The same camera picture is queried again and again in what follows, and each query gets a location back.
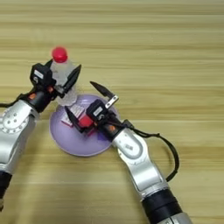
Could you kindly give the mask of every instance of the white bottle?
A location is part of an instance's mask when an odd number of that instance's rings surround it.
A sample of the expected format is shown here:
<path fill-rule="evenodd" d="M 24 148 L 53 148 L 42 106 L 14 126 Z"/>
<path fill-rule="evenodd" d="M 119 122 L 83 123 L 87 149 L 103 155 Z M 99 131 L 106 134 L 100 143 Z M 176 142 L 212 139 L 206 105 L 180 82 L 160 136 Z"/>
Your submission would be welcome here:
<path fill-rule="evenodd" d="M 75 69 L 73 63 L 67 58 L 67 50 L 64 47 L 56 47 L 52 50 L 52 77 L 58 85 L 64 85 L 67 82 L 68 75 Z M 71 106 L 77 100 L 75 85 L 61 99 L 59 96 L 56 101 L 61 106 Z"/>

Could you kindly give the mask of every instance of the wood grain surface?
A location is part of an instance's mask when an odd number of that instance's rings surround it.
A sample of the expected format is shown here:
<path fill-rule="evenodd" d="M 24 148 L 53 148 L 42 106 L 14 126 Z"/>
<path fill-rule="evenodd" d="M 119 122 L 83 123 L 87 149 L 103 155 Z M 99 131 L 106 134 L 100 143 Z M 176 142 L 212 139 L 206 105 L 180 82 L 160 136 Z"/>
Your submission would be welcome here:
<path fill-rule="evenodd" d="M 98 81 L 120 96 L 121 118 L 178 148 L 171 189 L 195 224 L 224 223 L 224 2 L 222 0 L 2 0 L 0 102 L 31 88 L 31 65 L 67 47 L 83 69 L 79 93 Z M 42 114 L 5 197 L 1 224 L 144 224 L 128 171 L 109 149 L 69 156 Z M 171 156 L 155 139 L 164 175 Z"/>

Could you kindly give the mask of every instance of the wooden table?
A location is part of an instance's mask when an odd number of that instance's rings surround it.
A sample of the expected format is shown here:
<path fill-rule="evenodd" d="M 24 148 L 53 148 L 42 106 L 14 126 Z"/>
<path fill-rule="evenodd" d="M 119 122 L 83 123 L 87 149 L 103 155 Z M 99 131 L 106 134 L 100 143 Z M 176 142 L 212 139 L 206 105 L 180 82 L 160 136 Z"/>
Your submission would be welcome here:
<path fill-rule="evenodd" d="M 223 224 L 224 2 L 220 0 L 8 0 L 0 3 L 0 101 L 30 90 L 34 63 L 67 47 L 81 63 L 79 93 L 98 81 L 120 96 L 121 118 L 178 148 L 171 189 L 196 224 Z M 128 171 L 110 149 L 67 155 L 42 114 L 5 197 L 1 224 L 144 224 Z M 171 157 L 150 154 L 167 175 Z"/>

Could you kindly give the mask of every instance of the purple plate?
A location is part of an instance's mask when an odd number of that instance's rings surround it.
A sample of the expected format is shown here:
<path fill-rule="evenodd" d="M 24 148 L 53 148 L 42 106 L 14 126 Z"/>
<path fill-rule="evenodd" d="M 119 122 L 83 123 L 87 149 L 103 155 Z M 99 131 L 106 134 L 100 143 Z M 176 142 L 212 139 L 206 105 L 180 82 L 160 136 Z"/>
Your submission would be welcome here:
<path fill-rule="evenodd" d="M 96 95 L 80 94 L 75 104 L 86 109 L 96 99 L 103 100 Z M 79 157 L 90 157 L 109 148 L 111 142 L 97 131 L 90 136 L 85 136 L 85 134 L 81 134 L 75 127 L 70 128 L 61 122 L 61 117 L 64 113 L 66 113 L 65 109 L 58 106 L 50 119 L 52 138 L 63 151 Z"/>

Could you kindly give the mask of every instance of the red cap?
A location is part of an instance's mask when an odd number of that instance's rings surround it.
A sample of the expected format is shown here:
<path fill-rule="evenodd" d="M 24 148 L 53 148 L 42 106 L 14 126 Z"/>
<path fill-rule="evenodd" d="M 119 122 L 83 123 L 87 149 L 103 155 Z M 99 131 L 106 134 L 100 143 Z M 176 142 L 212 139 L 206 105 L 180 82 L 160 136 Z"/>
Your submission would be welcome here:
<path fill-rule="evenodd" d="M 62 46 L 57 46 L 52 50 L 53 60 L 57 63 L 63 63 L 67 61 L 67 50 Z"/>

